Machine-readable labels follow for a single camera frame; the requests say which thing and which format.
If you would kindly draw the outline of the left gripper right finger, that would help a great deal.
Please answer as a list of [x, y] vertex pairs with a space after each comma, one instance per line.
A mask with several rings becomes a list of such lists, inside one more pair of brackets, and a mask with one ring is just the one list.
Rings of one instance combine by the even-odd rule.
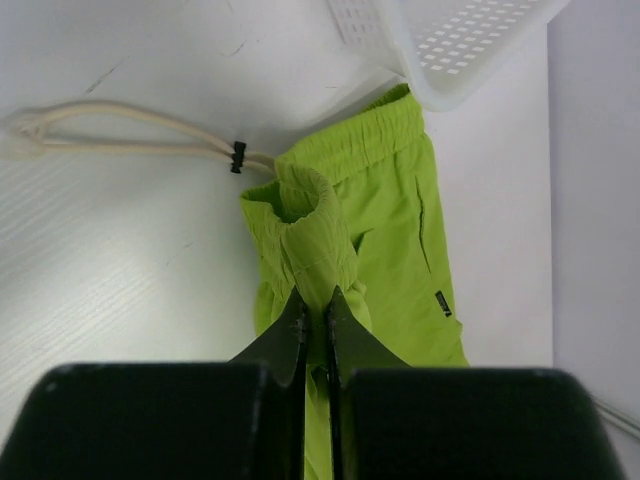
[[338, 479], [620, 479], [594, 402], [548, 368], [415, 368], [353, 316], [325, 313]]

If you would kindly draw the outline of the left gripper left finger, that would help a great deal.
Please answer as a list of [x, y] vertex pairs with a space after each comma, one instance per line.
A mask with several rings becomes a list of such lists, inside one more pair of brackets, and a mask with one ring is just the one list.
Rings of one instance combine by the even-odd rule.
[[299, 479], [308, 311], [280, 317], [227, 362], [74, 363], [28, 395], [5, 479]]

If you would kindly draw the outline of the lime green shorts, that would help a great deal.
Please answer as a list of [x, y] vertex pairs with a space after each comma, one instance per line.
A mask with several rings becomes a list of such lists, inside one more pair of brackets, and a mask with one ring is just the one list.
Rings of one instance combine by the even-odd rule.
[[233, 172], [261, 168], [272, 182], [246, 191], [241, 206], [259, 254], [257, 337], [297, 292], [308, 311], [304, 470], [333, 474], [325, 313], [341, 291], [355, 317], [415, 368], [465, 368], [455, 315], [436, 162], [421, 109], [400, 85], [364, 112], [271, 159], [227, 145], [205, 131], [123, 105], [80, 104], [45, 111], [20, 127], [50, 150], [48, 127], [82, 113], [110, 112], [154, 122], [193, 144], [89, 140], [86, 150], [151, 155], [221, 155]]

